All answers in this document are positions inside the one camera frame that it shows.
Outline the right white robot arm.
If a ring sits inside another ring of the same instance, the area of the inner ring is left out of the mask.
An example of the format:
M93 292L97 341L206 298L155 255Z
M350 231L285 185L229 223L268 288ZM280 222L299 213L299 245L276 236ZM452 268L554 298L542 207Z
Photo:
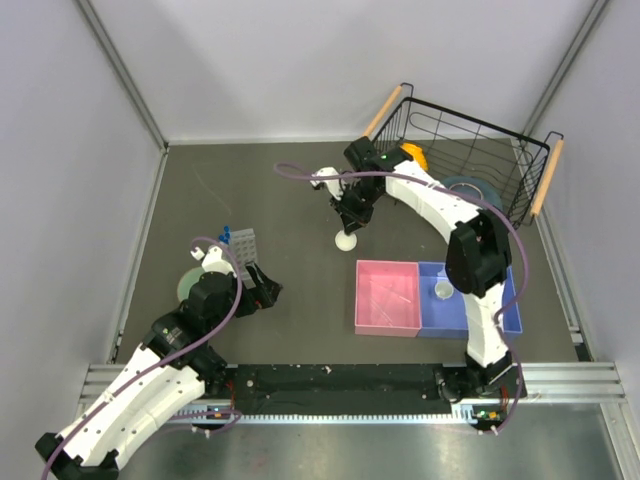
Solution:
M444 192L442 184L399 146L378 152L369 138L361 137L344 155L360 176L351 183L329 183L331 205L343 223L336 246L343 251L356 246L356 230L370 222L374 204L383 195L406 204L433 226L447 243L446 276L465 304L467 384L478 395L492 394L512 367L501 311L512 263L509 222L460 194Z

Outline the white crucible cup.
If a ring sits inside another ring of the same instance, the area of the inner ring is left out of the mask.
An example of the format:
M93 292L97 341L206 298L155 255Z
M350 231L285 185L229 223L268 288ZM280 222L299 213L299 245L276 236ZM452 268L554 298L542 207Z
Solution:
M454 287L451 283L445 280L439 280L434 286L434 293L440 300L447 300L454 294Z

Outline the white crucible lid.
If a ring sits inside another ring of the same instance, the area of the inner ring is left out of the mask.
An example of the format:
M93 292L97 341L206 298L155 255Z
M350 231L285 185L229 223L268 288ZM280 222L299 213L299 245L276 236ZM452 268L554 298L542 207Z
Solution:
M347 234L344 230L339 231L334 238L336 247L343 251L352 251L357 245L357 236L355 233Z

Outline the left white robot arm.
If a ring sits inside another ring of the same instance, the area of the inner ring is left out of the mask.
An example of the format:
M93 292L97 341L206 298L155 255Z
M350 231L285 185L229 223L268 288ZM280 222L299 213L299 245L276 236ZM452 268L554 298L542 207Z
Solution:
M35 445L43 478L116 479L180 410L220 394L227 364L209 344L235 317L275 305L281 284L255 264L247 287L234 272L205 272L179 306L157 319L120 374L71 425Z

